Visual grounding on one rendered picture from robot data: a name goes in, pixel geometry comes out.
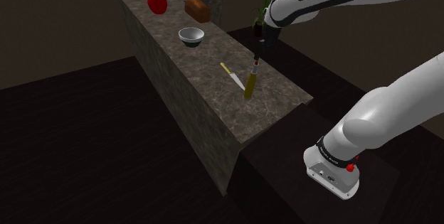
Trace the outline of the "green potted plant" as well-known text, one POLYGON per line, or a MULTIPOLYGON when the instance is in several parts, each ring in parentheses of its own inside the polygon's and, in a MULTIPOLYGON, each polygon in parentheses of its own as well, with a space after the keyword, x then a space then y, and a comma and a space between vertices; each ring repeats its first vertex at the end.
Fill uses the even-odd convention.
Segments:
POLYGON ((251 26, 253 35, 255 37, 261 37, 263 34, 263 26, 265 23, 265 11, 266 8, 269 6, 270 2, 271 0, 263 0, 261 6, 252 9, 252 11, 258 12, 258 15, 255 17, 253 24, 251 26))

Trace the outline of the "olive green glass bottle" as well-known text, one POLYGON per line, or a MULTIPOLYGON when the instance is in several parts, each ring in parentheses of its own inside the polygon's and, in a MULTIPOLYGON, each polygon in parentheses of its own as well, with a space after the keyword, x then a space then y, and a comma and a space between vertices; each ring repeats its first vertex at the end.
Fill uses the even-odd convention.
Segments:
POLYGON ((251 70, 248 76, 247 83, 245 84, 243 98, 246 100, 250 100, 252 98, 253 90, 255 87, 255 81, 257 77, 257 69, 258 69, 258 61, 255 61, 253 64, 253 69, 251 70))

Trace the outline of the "marble kitchen counter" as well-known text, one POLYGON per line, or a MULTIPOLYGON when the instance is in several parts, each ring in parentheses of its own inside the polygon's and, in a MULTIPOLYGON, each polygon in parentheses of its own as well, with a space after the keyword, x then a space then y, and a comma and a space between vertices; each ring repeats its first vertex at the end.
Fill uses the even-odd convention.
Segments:
POLYGON ((253 53, 220 27, 223 0, 203 0, 211 21, 199 23, 184 10, 185 0, 167 0, 164 14, 147 0, 119 0, 136 59, 176 120, 221 193, 225 193, 238 153, 312 96, 263 60, 258 61, 252 98, 221 67, 247 83, 253 53), (195 48, 178 32, 200 28, 195 48))

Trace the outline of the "white and black bowl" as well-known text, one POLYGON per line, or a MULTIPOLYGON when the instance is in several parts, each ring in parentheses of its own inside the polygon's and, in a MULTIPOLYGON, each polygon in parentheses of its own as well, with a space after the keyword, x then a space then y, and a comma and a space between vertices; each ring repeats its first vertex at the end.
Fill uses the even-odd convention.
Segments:
POLYGON ((181 29, 178 35, 186 47, 195 48, 202 42, 205 33, 200 28, 187 27, 181 29))

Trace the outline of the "brown bread loaf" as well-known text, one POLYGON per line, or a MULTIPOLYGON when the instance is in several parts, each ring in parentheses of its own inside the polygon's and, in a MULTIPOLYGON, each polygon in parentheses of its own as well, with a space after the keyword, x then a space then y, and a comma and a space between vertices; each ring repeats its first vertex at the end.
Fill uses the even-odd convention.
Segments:
POLYGON ((185 0, 184 10, 199 23, 207 23, 211 20, 210 10, 201 0, 185 0))

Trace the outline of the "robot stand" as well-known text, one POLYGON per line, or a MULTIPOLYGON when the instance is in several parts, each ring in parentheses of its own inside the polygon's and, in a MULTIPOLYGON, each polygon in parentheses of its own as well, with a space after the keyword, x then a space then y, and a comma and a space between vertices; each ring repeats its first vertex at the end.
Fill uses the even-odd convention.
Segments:
POLYGON ((331 128, 301 104, 240 152, 227 192, 250 224, 379 224, 399 172, 375 153, 360 155, 349 200, 307 175, 304 150, 331 128))

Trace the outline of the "yellow handled kitchen knife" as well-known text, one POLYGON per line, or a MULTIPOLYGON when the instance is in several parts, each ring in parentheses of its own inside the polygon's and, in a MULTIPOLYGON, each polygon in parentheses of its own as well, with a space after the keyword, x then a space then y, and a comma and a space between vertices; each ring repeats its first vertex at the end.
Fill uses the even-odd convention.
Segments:
POLYGON ((230 77, 234 80, 234 82, 242 89, 245 89, 245 86, 243 85, 243 83, 240 81, 240 79, 238 78, 238 76, 235 73, 232 73, 224 63, 220 63, 221 67, 230 75, 230 77))

